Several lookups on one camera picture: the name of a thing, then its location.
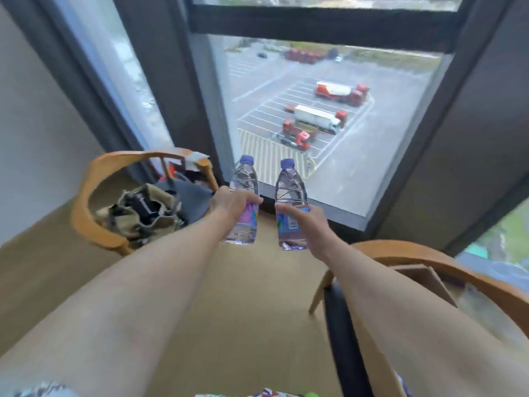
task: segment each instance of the hand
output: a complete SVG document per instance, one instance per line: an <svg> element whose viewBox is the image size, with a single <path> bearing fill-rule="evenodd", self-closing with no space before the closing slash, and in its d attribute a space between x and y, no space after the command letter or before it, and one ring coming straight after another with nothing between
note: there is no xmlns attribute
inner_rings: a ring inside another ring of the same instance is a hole
<svg viewBox="0 0 529 397"><path fill-rule="evenodd" d="M312 255L326 262L327 252L342 242L340 238L331 230L321 207L310 205L310 212L305 212L292 205L276 203L276 211L282 214L288 214L296 219L301 232L307 239L308 249Z"/></svg>
<svg viewBox="0 0 529 397"><path fill-rule="evenodd" d="M231 229L241 218L247 203L260 205L262 201L263 198L251 191L244 189L233 191L227 186L222 186L211 200L211 213L224 214L228 218Z"/></svg>

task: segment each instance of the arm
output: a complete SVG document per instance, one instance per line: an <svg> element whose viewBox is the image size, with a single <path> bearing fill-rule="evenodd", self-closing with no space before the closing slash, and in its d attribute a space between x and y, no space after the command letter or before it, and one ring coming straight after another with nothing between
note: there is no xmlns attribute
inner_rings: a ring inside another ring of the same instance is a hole
<svg viewBox="0 0 529 397"><path fill-rule="evenodd" d="M82 397L142 396L248 191L222 187L212 212L123 258L73 294L0 359L0 390L42 381Z"/></svg>
<svg viewBox="0 0 529 397"><path fill-rule="evenodd" d="M315 206L294 216L313 255L340 282L373 340L417 396L522 396L529 369L464 313L341 241Z"/></svg>

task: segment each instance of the clear plastic bottle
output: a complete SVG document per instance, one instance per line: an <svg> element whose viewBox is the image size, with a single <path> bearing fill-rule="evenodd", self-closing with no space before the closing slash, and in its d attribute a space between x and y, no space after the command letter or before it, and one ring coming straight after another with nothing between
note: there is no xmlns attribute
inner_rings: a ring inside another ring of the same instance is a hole
<svg viewBox="0 0 529 397"><path fill-rule="evenodd" d="M257 173L253 168L253 157L244 155L241 157L240 164L236 168L230 181L231 189L248 189L259 195L259 182ZM237 245L251 245L255 242L257 235L257 213L259 205L252 203L246 204L246 209L239 222L224 239L224 242L234 243Z"/></svg>
<svg viewBox="0 0 529 397"><path fill-rule="evenodd" d="M276 182L276 202L287 203L308 212L305 184L294 165L294 159L281 160L281 173ZM306 249L307 241L297 221L281 213L276 213L276 216L279 246L284 251Z"/></svg>

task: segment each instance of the bottle cap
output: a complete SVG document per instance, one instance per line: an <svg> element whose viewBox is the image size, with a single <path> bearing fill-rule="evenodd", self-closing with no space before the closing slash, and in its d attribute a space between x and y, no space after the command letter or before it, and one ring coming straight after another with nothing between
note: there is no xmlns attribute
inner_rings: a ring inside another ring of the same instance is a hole
<svg viewBox="0 0 529 397"><path fill-rule="evenodd" d="M294 168L295 165L294 159L281 160L281 168Z"/></svg>
<svg viewBox="0 0 529 397"><path fill-rule="evenodd" d="M241 162L241 164L249 164L251 166L253 166L253 157L252 156L248 156L247 154L243 154L241 156L241 160L239 160Z"/></svg>

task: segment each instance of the curved wooden chair back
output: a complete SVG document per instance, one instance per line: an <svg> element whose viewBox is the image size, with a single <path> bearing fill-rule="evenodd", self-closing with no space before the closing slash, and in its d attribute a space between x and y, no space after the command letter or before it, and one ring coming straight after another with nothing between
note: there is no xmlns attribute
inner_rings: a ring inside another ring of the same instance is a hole
<svg viewBox="0 0 529 397"><path fill-rule="evenodd" d="M124 151L106 153L92 160L88 167L79 194L76 197L71 213L71 224L78 233L89 241L112 251L116 251L125 256L134 250L130 248L129 241L122 235L113 233L100 226L88 208L90 195L97 187L112 174L133 163L144 161L150 158L160 158L165 175L174 178L169 170L165 158L179 159L182 162L186 156L192 154L188 149L176 147L174 152L157 151ZM207 179L208 185L213 192L218 190L218 184L213 176L213 168L208 159L200 159L195 162L199 170Z"/></svg>
<svg viewBox="0 0 529 397"><path fill-rule="evenodd" d="M498 305L520 327L529 338L529 294L503 281L490 278L461 267L453 258L427 246L407 241L373 240L354 244L354 247L371 259L385 266L423 264L438 273L469 282L496 305ZM314 313L323 298L323 289L334 279L329 270L323 277L309 313Z"/></svg>

